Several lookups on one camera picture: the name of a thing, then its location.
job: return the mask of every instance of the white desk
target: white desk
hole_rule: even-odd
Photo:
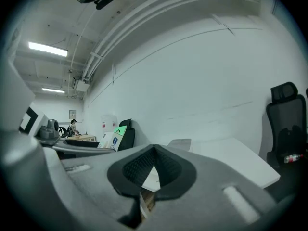
[[[229,165],[261,188],[277,182],[280,178],[271,166],[235,138],[192,141],[189,151]],[[158,173],[154,167],[142,187],[152,192],[160,189]]]

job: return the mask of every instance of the fluorescent light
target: fluorescent light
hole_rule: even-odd
[[[44,44],[37,44],[37,43],[32,43],[29,42],[29,48],[33,49],[33,50],[38,50],[38,51],[44,51],[44,52],[48,52],[48,53],[52,53],[52,54],[56,54],[56,55],[60,55],[60,56],[67,56],[67,50],[61,50],[59,48],[55,48],[52,46],[48,46],[48,45],[44,45]]]
[[[46,91],[54,91],[54,92],[65,93],[65,91],[63,91],[63,90],[55,90],[55,89],[48,89],[48,88],[42,88],[42,89],[46,90]]]

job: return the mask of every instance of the pipe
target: pipe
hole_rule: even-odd
[[[92,62],[93,62],[93,60],[94,60],[94,56],[91,55],[91,56],[90,56],[90,59],[89,59],[89,61],[88,61],[88,63],[87,63],[87,67],[86,67],[85,71],[83,71],[83,73],[82,73],[82,79],[84,79],[84,78],[86,77],[87,71],[89,70],[89,68],[90,68],[90,66],[91,66],[91,64],[92,64]]]
[[[78,47],[79,42],[80,42],[80,40],[81,40],[81,37],[82,37],[82,35],[83,35],[83,33],[84,33],[84,31],[85,31],[85,29],[86,29],[88,23],[90,22],[92,16],[94,16],[95,12],[96,12],[96,9],[93,11],[93,13],[91,14],[91,16],[88,18],[88,20],[87,20],[85,26],[83,27],[83,29],[82,29],[82,31],[81,31],[81,34],[80,34],[80,36],[79,36],[79,39],[78,39],[78,41],[77,41],[77,44],[76,44],[74,53],[73,53],[73,57],[72,57],[72,61],[71,61],[71,66],[70,66],[70,68],[69,68],[68,86],[67,86],[67,96],[69,96],[69,87],[70,87],[70,79],[71,79],[71,69],[72,69],[72,66],[73,66],[73,62],[74,62],[76,50],[77,50],[77,47]]]
[[[103,55],[105,57],[118,43],[120,43],[120,41],[122,41],[123,38],[125,38],[128,34],[130,34],[137,27],[141,26],[142,24],[144,24],[148,20],[152,19],[153,17],[157,16],[158,14],[166,12],[167,10],[173,9],[175,7],[184,5],[186,3],[194,2],[194,1],[198,1],[198,0],[180,0],[180,2],[177,2],[176,4],[170,3],[170,1],[168,1],[168,2],[165,2],[164,4],[159,5],[158,9],[160,9],[160,11],[158,11],[158,12],[156,11],[157,7],[150,9],[150,11],[148,11],[147,14],[142,15],[143,18],[134,19],[128,26],[126,26],[124,29],[122,29],[121,32],[119,32],[118,35],[112,41],[109,42],[109,44],[105,47],[105,49],[104,49],[104,51],[102,52],[101,55]],[[102,40],[102,42],[100,43],[100,45],[98,46],[96,51],[98,51],[98,49],[103,46],[102,45],[103,42],[105,43],[107,41],[106,38],[104,38],[104,40]],[[92,58],[90,60],[91,60],[90,61],[90,64],[91,64],[94,60],[94,56],[92,56]],[[89,80],[89,78],[91,77],[93,72],[97,69],[97,67],[100,63],[101,63],[100,59],[97,59],[96,62],[94,63],[94,65],[92,66],[92,68],[90,69],[90,71],[88,72],[87,79],[84,78],[84,80]]]

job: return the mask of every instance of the box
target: box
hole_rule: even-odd
[[[117,152],[127,126],[115,128],[113,132],[105,132],[97,148],[113,149]]]

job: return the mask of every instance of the chair headrest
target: chair headrest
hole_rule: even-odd
[[[286,82],[279,86],[273,87],[271,91],[271,101],[273,103],[282,103],[297,97],[298,90],[292,82]]]
[[[120,127],[122,127],[122,126],[127,126],[126,129],[131,129],[131,128],[132,128],[132,127],[131,127],[131,119],[121,121],[119,126],[120,126]]]

